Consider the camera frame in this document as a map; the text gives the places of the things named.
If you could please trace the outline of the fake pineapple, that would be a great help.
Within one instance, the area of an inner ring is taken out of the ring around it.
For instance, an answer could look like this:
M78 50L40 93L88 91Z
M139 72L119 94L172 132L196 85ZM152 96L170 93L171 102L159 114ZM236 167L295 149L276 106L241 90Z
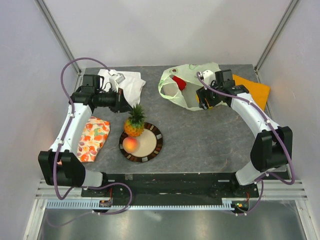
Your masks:
M136 104L129 112L124 123L124 132L128 137L139 137L145 129L145 113L140 104Z

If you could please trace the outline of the fake peach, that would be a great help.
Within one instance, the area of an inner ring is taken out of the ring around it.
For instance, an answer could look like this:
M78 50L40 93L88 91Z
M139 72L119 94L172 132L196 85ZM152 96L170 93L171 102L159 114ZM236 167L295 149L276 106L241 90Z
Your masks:
M123 149L127 153L132 153L139 147L139 142L135 137L126 137L122 142Z

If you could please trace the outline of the light green plastic bag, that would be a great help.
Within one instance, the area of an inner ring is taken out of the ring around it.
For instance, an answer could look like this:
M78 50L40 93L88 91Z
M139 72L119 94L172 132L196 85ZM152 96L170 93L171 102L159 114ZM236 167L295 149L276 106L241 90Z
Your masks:
M175 105L185 108L190 111L201 111L197 100L196 90L203 87L197 79L197 72L210 70L217 72L220 70L219 65L215 62L205 64L183 64L166 69L159 81L158 92L166 100ZM177 77L186 83L183 90L179 89L178 84L173 77Z

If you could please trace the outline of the fake mango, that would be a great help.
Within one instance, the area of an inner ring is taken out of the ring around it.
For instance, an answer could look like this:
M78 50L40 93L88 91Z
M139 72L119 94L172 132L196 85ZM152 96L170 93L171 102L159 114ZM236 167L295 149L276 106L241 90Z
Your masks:
M212 102L211 100L208 100L207 98L204 99L203 108L205 110L212 109L214 106L215 106L214 102Z

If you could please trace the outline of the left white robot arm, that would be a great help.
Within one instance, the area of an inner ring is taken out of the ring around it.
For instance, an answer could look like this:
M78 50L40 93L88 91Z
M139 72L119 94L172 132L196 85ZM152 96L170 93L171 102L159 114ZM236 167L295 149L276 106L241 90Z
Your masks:
M104 181L106 174L87 170L77 158L77 151L83 130L98 107L108 107L114 113L132 110L119 83L125 80L123 74L114 72L109 77L110 88L104 92L100 75L85 74L83 84L71 96L65 121L49 150L41 151L38 162L45 182L50 186L92 187L99 197L106 196L110 185Z

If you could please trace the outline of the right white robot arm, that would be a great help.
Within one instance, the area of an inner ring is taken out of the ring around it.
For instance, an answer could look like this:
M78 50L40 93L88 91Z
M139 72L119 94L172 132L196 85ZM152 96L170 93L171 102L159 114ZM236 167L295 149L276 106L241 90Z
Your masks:
M234 174L229 191L235 197L247 191L247 185L257 183L271 175L286 185L295 183L292 163L293 132L290 127L281 127L255 102L250 91L237 85L231 70L196 73L203 85L196 91L199 107L204 110L219 103L227 104L237 112L255 137L250 161Z

